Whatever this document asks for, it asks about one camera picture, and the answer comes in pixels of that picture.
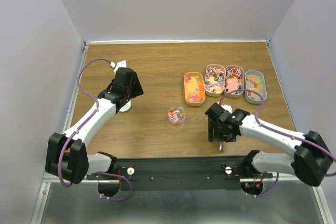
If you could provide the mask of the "beige tray swirl lollipops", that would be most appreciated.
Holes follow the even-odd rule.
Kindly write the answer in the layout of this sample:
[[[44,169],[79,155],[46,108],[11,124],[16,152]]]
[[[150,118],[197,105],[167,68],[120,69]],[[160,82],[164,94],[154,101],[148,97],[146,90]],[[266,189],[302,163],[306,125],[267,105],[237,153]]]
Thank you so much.
[[[218,64],[209,64],[206,67],[204,88],[208,96],[218,97],[224,92],[226,68]]]

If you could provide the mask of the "orange tray star candies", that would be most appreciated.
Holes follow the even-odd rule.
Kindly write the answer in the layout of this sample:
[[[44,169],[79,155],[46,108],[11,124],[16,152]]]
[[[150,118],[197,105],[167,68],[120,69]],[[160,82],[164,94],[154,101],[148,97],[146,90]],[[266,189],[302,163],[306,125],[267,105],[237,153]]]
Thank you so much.
[[[201,106],[205,99],[203,75],[199,72],[188,72],[184,75],[184,98],[189,106]]]

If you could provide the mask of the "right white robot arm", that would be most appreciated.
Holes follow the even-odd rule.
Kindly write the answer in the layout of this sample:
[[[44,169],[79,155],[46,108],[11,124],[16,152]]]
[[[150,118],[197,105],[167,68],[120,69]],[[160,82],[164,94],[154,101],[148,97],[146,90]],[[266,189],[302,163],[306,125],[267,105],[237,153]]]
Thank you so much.
[[[251,151],[241,165],[249,178],[259,173],[276,172],[296,176],[303,183],[318,187],[333,163],[321,135],[286,130],[257,119],[241,109],[214,103],[205,112],[208,118],[208,140],[234,142],[238,136],[257,139],[279,149],[280,153]]]

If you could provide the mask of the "clear glass jar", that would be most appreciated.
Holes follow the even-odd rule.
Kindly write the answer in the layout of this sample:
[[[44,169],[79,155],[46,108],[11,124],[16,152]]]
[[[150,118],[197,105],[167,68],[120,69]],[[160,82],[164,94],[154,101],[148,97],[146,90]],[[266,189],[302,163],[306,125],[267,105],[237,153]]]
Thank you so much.
[[[173,106],[167,113],[169,122],[173,125],[182,125],[185,121],[186,113],[181,106]]]

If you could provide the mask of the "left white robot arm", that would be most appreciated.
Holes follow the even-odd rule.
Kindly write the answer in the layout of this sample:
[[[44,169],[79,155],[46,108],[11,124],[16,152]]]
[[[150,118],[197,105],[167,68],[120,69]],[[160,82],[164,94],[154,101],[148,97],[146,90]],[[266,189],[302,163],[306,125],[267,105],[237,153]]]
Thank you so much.
[[[88,146],[102,126],[131,99],[142,95],[137,73],[121,67],[108,87],[99,93],[91,109],[71,128],[53,133],[48,140],[45,171],[67,186],[99,173],[104,179],[116,175],[116,158],[106,153],[89,155]]]

